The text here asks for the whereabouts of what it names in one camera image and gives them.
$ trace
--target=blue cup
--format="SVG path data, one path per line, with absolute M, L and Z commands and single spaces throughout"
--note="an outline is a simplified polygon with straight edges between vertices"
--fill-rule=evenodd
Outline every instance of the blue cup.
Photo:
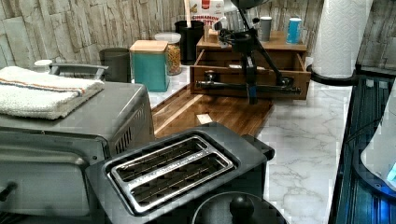
M 300 31 L 301 31 L 301 19 L 291 18 L 289 20 L 288 37 L 286 38 L 286 43 L 298 44 L 300 41 Z

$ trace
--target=wooden lid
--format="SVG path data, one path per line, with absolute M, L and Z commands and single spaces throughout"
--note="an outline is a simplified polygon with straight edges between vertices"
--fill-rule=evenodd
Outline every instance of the wooden lid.
M 164 53 L 168 46 L 163 40 L 136 40 L 130 51 L 135 53 Z

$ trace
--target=toaster oven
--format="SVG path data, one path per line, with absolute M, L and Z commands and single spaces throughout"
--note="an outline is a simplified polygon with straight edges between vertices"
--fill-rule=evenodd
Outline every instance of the toaster oven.
M 0 212 L 87 216 L 85 169 L 152 140 L 149 96 L 139 84 L 107 82 L 64 119 L 0 115 Z
M 215 193 L 262 198 L 266 162 L 260 149 L 216 122 L 172 134 L 86 170 L 97 198 L 94 223 L 191 223 Z

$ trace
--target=marble countertop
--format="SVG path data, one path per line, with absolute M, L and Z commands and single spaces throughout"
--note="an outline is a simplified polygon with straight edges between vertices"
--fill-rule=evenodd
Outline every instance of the marble countertop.
M 189 67 L 167 92 L 149 92 L 151 107 L 190 82 Z M 311 81 L 306 101 L 274 101 L 257 138 L 276 150 L 267 163 L 264 199 L 289 224 L 328 223 L 351 87 Z

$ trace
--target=white towel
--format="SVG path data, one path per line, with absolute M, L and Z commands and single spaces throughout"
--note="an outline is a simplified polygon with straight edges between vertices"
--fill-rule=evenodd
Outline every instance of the white towel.
M 57 119 L 101 91 L 101 80 L 58 77 L 17 66 L 0 70 L 0 113 Z

